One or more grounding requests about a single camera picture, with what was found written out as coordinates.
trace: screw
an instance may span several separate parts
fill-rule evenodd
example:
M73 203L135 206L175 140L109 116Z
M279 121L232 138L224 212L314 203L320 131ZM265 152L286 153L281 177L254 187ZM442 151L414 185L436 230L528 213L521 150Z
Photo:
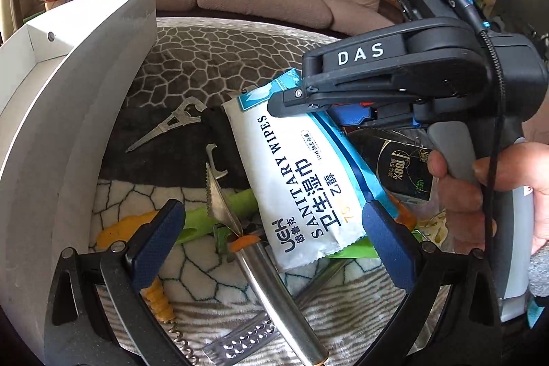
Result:
M69 258L72 256L72 252L73 252L73 251L74 251L74 250L73 250L71 247L67 247L67 248L65 248L65 250L63 250L63 251L61 252L61 257L62 257L63 259L69 259Z
M479 248L473 248L473 250L471 250L471 254L477 259L484 259L484 251Z
M421 243L421 249L425 252L425 253L434 253L435 250L436 250L436 245L433 244L431 241L423 241Z
M110 250L113 253L120 253L124 248L126 248L126 243L124 241L116 241L110 245Z

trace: serrated blade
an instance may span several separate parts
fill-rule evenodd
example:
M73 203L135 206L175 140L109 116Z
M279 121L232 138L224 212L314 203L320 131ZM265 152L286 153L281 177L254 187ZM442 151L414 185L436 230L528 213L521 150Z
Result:
M238 217L229 208L229 204L221 192L218 181L213 176L209 163L206 163L206 199L208 215L228 226L238 237L242 237L244 235L242 225Z

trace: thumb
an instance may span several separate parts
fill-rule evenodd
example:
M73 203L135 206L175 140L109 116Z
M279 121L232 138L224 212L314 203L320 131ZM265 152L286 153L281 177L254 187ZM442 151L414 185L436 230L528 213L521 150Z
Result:
M475 177L483 185L488 178L489 157L473 163ZM549 146L528 141L511 145L498 156L495 189L510 191L526 185L549 194Z

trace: plastic wrapper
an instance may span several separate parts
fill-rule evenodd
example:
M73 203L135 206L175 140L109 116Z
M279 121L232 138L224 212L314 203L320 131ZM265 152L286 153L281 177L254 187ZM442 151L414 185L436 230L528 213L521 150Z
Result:
M323 113L275 118L274 93L300 84L292 69L224 104L275 259L286 271L366 235L362 208L397 210L345 135Z

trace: gray sleeve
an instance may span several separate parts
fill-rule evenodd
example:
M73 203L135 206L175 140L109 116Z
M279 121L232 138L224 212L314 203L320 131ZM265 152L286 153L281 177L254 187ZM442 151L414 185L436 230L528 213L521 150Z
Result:
M530 291L535 296L549 296L549 243L530 259Z

